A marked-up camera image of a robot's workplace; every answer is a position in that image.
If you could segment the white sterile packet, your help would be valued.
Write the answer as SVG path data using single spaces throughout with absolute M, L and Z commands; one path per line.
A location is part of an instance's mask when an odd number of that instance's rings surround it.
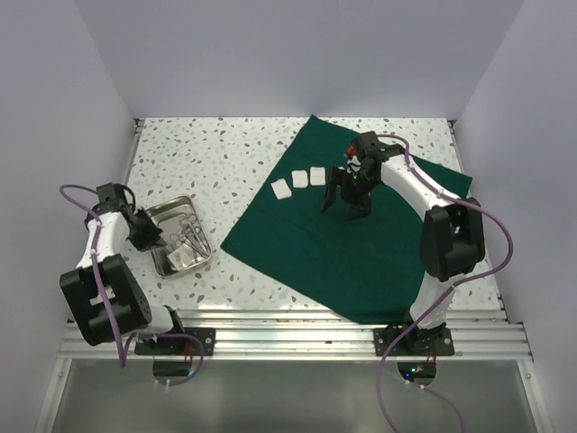
M 194 252 L 188 244 L 181 244 L 178 248 L 169 253 L 167 258 L 176 272 L 184 271 L 195 263 Z

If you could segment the steel scissors medium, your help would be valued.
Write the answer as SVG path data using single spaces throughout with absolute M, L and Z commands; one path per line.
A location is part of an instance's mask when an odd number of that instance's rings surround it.
M 206 235 L 203 231 L 202 226 L 198 221 L 189 224 L 190 232 L 192 233 L 194 240 L 192 241 L 193 247 L 203 256 L 208 257 L 212 249 L 207 241 Z

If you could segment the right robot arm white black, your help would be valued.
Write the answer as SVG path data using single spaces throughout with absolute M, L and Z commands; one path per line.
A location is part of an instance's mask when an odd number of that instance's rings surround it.
M 480 204 L 445 191 L 426 174 L 402 137 L 374 132 L 357 135 L 344 167 L 332 167 L 325 184 L 323 210 L 337 198 L 346 202 L 348 221 L 371 213 L 371 192 L 384 185 L 393 189 L 422 221 L 419 259 L 425 274 L 408 315 L 414 323 L 401 335 L 405 349 L 422 354 L 434 343 L 433 329 L 446 321 L 453 294 L 446 294 L 469 275 L 485 256 Z

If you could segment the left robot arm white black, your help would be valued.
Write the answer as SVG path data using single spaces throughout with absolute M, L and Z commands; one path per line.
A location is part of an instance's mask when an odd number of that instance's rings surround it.
M 151 304 L 123 256 L 126 244 L 144 253 L 165 245 L 161 230 L 136 206 L 125 185 L 108 183 L 93 189 L 93 207 L 78 203 L 67 193 L 69 188 L 62 186 L 60 194 L 87 212 L 88 239 L 76 267 L 60 276 L 60 288 L 85 341 L 91 346 L 120 343 L 122 336 L 138 333 L 155 337 L 167 354 L 181 352 L 188 333 L 178 314 Z

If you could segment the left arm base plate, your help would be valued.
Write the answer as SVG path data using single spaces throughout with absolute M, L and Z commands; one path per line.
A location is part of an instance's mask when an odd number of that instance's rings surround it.
M 212 356 L 216 343 L 216 330 L 213 327 L 184 327 L 180 332 L 170 332 L 178 337 L 158 336 L 156 339 L 140 340 L 133 349 L 136 355 L 143 356 Z

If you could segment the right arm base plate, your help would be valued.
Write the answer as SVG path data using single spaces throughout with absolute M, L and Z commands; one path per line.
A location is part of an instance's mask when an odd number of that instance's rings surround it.
M 391 349 L 389 346 L 405 330 L 406 326 L 375 327 L 372 330 L 376 356 L 452 356 L 455 354 L 450 329 L 443 324 L 432 329 L 416 327 L 399 340 Z

